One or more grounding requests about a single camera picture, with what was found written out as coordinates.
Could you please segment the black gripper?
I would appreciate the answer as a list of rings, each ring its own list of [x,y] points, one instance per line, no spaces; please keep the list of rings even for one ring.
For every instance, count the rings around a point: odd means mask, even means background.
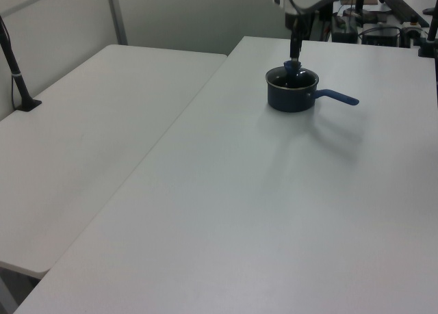
[[[290,59],[291,61],[300,60],[302,39],[305,34],[305,22],[301,16],[291,16],[291,42]]]

